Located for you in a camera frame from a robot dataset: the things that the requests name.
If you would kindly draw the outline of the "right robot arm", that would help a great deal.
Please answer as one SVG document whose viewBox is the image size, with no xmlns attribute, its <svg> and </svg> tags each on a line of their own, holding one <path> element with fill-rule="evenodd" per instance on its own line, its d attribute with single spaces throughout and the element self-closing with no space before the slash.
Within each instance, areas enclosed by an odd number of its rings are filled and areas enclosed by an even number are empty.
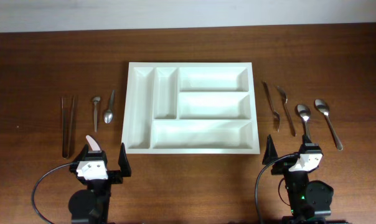
<svg viewBox="0 0 376 224">
<path fill-rule="evenodd" d="M 308 174 L 318 169 L 323 153 L 306 135 L 302 140 L 298 152 L 280 157 L 268 136 L 262 164 L 271 167 L 272 175 L 283 176 L 291 215 L 280 223 L 325 223 L 325 217 L 331 215 L 334 189 L 320 180 L 309 180 Z"/>
</svg>

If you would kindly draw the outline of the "large metal spoon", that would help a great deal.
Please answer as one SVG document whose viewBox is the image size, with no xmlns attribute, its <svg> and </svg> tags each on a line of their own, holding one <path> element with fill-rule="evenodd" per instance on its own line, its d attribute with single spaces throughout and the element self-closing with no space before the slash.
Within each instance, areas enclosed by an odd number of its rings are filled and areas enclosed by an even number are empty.
<svg viewBox="0 0 376 224">
<path fill-rule="evenodd" d="M 331 123 L 330 117 L 329 117 L 329 115 L 330 115 L 329 105 L 322 99 L 315 99 L 314 104 L 315 104 L 316 109 L 324 115 L 326 122 L 327 122 L 327 125 L 328 125 L 330 132 L 332 134 L 332 137 L 333 137 L 333 140 L 334 140 L 334 143 L 336 145 L 337 150 L 342 151 L 344 149 L 344 147 L 343 147 L 342 142 L 341 142 L 340 138 L 338 137 L 338 135 L 337 135 L 332 123 Z"/>
<path fill-rule="evenodd" d="M 304 128 L 305 128 L 305 135 L 309 139 L 311 139 L 311 133 L 309 131 L 309 125 L 308 125 L 308 121 L 309 121 L 310 116 L 311 116 L 311 111 L 306 105 L 303 105 L 303 104 L 297 105 L 297 111 L 298 111 L 298 114 L 303 121 L 303 125 L 304 125 Z"/>
</svg>

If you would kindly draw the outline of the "small teaspoon bowl up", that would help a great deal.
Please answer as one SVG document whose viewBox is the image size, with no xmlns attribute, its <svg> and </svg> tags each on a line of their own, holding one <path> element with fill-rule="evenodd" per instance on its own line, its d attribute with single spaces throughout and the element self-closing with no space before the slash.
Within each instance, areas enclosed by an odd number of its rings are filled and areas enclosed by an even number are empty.
<svg viewBox="0 0 376 224">
<path fill-rule="evenodd" d="M 94 125 L 94 132 L 97 132 L 98 130 L 98 108 L 97 104 L 100 102 L 101 97 L 100 96 L 95 96 L 92 99 L 93 102 L 93 125 Z"/>
</svg>

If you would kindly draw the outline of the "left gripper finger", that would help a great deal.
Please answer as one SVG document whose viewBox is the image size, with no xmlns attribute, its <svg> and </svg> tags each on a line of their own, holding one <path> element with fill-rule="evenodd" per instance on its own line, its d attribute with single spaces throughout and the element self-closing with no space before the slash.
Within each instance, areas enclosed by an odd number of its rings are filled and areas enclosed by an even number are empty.
<svg viewBox="0 0 376 224">
<path fill-rule="evenodd" d="M 125 144 L 122 142 L 120 147 L 120 154 L 118 159 L 118 164 L 120 167 L 120 172 L 122 177 L 131 177 L 131 166 L 129 164 Z"/>
<path fill-rule="evenodd" d="M 73 160 L 73 162 L 80 162 L 84 161 L 87 153 L 89 151 L 89 146 L 88 144 L 84 145 L 83 149 L 80 151 L 80 153 L 76 156 L 76 158 Z"/>
</svg>

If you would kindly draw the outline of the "metal fork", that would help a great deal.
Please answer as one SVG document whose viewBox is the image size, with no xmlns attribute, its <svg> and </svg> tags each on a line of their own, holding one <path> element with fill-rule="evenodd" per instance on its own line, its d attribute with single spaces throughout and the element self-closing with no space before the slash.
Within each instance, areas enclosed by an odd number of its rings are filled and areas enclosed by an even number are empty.
<svg viewBox="0 0 376 224">
<path fill-rule="evenodd" d="M 271 95 L 270 95 L 270 90 L 269 90 L 267 82 L 263 81 L 263 86 L 265 88 L 265 93 L 267 95 L 267 99 L 268 99 L 268 103 L 269 103 L 269 106 L 270 106 L 270 110 L 273 113 L 274 122 L 275 122 L 275 130 L 277 132 L 279 132 L 280 131 L 280 121 L 281 121 L 280 120 L 280 114 L 275 110 L 275 107 L 274 107 L 273 102 L 272 102 L 272 98 L 271 98 Z"/>
<path fill-rule="evenodd" d="M 293 124 L 293 120 L 291 118 L 291 115 L 289 113 L 289 109 L 288 109 L 288 106 L 287 106 L 287 103 L 288 103 L 288 96 L 286 94 L 286 92 L 282 89 L 282 87 L 280 86 L 277 86 L 277 90 L 278 92 L 280 93 L 281 97 L 282 97 L 282 100 L 283 100 L 283 107 L 284 107 L 284 110 L 285 110 L 285 113 L 286 113 L 286 116 L 287 116 L 287 119 L 288 119 L 288 122 L 289 122 L 289 126 L 291 128 L 291 134 L 293 136 L 296 136 L 296 130 L 295 130 L 295 127 L 294 127 L 294 124 Z"/>
</svg>

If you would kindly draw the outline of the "pink plastic knife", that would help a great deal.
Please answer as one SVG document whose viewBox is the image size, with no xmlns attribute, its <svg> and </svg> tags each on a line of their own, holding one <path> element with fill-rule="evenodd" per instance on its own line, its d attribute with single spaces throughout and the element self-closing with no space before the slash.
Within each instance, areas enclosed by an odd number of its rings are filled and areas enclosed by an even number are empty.
<svg viewBox="0 0 376 224">
<path fill-rule="evenodd" d="M 86 135 L 86 140 L 91 147 L 92 151 L 101 151 L 100 145 L 97 143 L 97 141 L 90 135 Z"/>
</svg>

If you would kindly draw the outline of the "small teaspoon bowl down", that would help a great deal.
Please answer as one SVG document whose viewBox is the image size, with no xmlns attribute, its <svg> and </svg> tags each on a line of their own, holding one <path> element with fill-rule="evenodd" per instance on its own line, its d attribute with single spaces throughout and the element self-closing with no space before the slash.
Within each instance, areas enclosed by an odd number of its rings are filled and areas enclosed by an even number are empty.
<svg viewBox="0 0 376 224">
<path fill-rule="evenodd" d="M 104 112 L 104 122 L 106 124 L 111 123 L 113 120 L 113 106 L 114 106 L 114 100 L 115 100 L 115 90 L 112 90 L 110 100 L 108 103 L 108 109 Z"/>
</svg>

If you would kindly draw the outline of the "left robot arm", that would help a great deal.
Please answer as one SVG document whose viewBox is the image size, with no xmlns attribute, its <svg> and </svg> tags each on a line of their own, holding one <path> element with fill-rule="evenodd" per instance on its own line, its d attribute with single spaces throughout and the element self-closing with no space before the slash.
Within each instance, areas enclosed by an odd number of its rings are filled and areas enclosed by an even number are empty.
<svg viewBox="0 0 376 224">
<path fill-rule="evenodd" d="M 118 170 L 108 170 L 105 151 L 91 151 L 85 145 L 73 160 L 69 171 L 76 175 L 86 189 L 75 192 L 69 200 L 68 209 L 72 223 L 106 223 L 110 206 L 111 186 L 122 184 L 131 177 L 131 167 L 125 145 L 120 147 Z"/>
</svg>

